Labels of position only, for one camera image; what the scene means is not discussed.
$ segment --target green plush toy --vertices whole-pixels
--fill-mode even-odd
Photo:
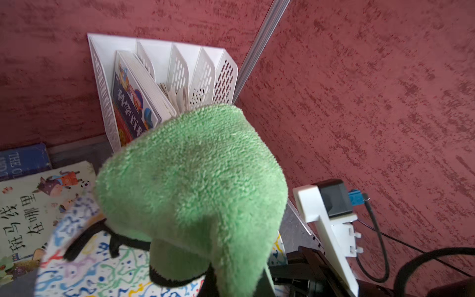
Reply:
[[[150,265],[163,278],[193,279],[211,263],[222,297],[247,297],[266,266],[287,185],[242,111],[211,105],[115,154],[95,195],[110,229],[150,242]]]

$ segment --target gray floor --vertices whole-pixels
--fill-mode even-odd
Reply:
[[[53,168],[71,165],[80,161],[88,161],[94,166],[95,172],[98,173],[102,164],[111,155],[112,148],[109,143],[100,142],[75,148],[73,146],[71,149],[50,154],[49,157]],[[295,207],[292,205],[287,204],[279,231],[286,253],[296,251],[299,246],[322,249],[319,240],[308,227],[304,226],[304,223],[298,217]],[[0,287],[0,297],[31,297],[33,296],[35,280],[36,272],[32,271]]]

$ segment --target white plastic stand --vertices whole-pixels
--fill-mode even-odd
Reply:
[[[114,152],[121,150],[111,99],[117,50],[135,53],[155,82],[164,83],[168,90],[187,87],[187,110],[232,104],[238,67],[223,48],[94,33],[87,37],[105,132]]]
[[[356,220],[358,217],[355,214],[345,216],[341,219],[336,218],[330,220],[323,203],[320,190],[315,185],[307,185],[293,189],[295,201],[297,202],[297,209],[302,216],[302,219],[307,222],[313,222],[317,228],[318,236],[325,249],[325,256],[333,266],[338,275],[343,279],[351,292],[358,296],[359,286],[353,275],[350,265],[346,261],[342,248],[345,246],[340,245],[340,241],[337,239],[333,232],[332,225],[346,223],[351,220]]]

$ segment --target children's book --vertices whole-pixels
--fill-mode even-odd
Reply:
[[[86,161],[0,182],[0,258],[30,260],[94,182],[94,168]]]
[[[0,182],[51,170],[45,144],[0,152]]]
[[[116,53],[112,102],[122,146],[176,116],[150,73],[129,51]]]

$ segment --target blue book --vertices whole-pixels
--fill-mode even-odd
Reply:
[[[0,152],[0,182],[51,169],[45,144]]]

